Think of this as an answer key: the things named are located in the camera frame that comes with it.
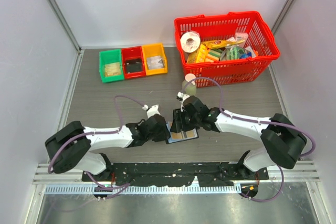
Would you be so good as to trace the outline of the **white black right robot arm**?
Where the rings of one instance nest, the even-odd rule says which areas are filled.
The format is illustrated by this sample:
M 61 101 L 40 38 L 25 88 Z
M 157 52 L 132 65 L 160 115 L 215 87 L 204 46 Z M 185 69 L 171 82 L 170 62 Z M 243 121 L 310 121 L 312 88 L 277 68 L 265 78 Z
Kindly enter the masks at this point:
M 236 173 L 242 179 L 250 179 L 257 171 L 268 166 L 292 169 L 307 144 L 306 137 L 282 114 L 256 118 L 223 108 L 208 108 L 193 95 L 179 93 L 177 99 L 181 107 L 173 111 L 171 132 L 202 128 L 218 133 L 235 133 L 263 144 L 258 150 L 246 151 L 239 159 Z

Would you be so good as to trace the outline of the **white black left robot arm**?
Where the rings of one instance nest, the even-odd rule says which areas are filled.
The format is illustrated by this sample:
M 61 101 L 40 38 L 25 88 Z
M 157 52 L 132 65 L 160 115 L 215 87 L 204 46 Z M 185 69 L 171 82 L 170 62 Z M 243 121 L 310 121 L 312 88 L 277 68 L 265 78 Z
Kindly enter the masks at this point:
M 159 114 L 117 128 L 84 127 L 80 121 L 73 121 L 45 141 L 50 158 L 48 173 L 62 174 L 79 169 L 106 181 L 112 175 L 111 162 L 106 155 L 93 151 L 138 147 L 147 141 L 161 142 L 169 138 L 167 122 Z

